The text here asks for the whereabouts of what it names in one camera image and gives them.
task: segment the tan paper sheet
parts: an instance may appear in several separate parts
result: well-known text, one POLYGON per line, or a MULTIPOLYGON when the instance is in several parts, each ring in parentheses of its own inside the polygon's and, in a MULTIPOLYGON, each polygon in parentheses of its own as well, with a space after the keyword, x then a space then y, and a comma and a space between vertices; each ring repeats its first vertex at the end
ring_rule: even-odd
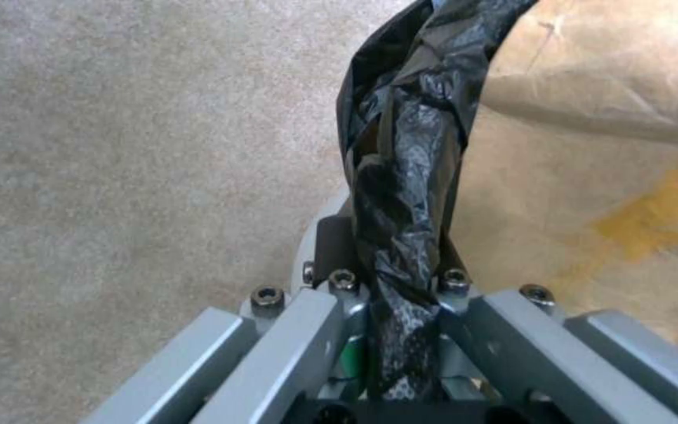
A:
POLYGON ((678 2, 542 0, 491 65, 452 236, 479 287, 547 285, 678 344, 678 2))

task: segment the green component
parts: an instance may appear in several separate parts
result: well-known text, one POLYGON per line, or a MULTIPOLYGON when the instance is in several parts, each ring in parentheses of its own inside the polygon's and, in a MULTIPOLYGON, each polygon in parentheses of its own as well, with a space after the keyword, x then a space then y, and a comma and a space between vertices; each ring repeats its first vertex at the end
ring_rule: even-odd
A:
POLYGON ((342 377, 346 379, 360 379, 365 382, 368 368, 365 337, 350 339, 345 344, 339 356, 339 365, 342 368, 342 377))

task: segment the black plastic bag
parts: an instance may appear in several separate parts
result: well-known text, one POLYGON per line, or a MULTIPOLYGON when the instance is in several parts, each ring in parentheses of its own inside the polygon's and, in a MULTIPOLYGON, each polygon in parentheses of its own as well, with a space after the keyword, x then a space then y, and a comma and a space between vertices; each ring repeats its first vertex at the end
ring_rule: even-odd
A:
POLYGON ((488 64, 534 0, 418 1, 352 59, 337 99, 371 285, 370 398, 441 397, 431 277, 488 64))

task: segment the gray metal frame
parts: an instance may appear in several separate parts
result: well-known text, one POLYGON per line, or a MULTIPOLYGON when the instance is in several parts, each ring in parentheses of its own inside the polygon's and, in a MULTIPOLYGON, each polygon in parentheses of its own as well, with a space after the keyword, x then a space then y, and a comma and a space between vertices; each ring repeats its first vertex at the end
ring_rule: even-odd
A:
POLYGON ((250 320, 206 309, 82 422, 185 422, 223 383, 256 339, 250 320))
POLYGON ((441 329, 507 402, 548 395, 573 422, 678 422, 678 416, 515 291, 471 301, 441 329))
POLYGON ((193 424, 280 422, 300 394, 315 397, 344 346, 336 297, 302 290, 193 424))
POLYGON ((617 311, 574 317, 565 327, 678 413, 678 349, 617 311))

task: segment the gray carpet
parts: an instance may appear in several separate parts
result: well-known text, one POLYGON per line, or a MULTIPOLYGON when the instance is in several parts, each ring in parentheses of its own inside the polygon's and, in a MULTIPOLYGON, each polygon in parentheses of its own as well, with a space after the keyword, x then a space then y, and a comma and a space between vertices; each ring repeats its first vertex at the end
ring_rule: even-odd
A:
POLYGON ((406 3, 0 0, 0 422, 76 422, 286 283, 344 70, 406 3))

